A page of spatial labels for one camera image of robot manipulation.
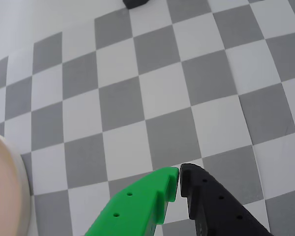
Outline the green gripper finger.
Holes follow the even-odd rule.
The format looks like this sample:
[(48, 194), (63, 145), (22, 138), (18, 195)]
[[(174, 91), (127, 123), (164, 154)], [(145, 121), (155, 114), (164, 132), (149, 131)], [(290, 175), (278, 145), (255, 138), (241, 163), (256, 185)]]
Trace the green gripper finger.
[(115, 194), (86, 232), (88, 236), (152, 236), (177, 193), (179, 169), (156, 170)]

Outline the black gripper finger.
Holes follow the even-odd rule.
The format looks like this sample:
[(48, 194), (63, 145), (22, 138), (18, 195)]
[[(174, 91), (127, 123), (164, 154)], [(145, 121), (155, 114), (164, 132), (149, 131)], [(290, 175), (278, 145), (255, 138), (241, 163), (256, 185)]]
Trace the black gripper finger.
[(180, 166), (180, 194), (198, 236), (270, 236), (271, 233), (202, 167)]

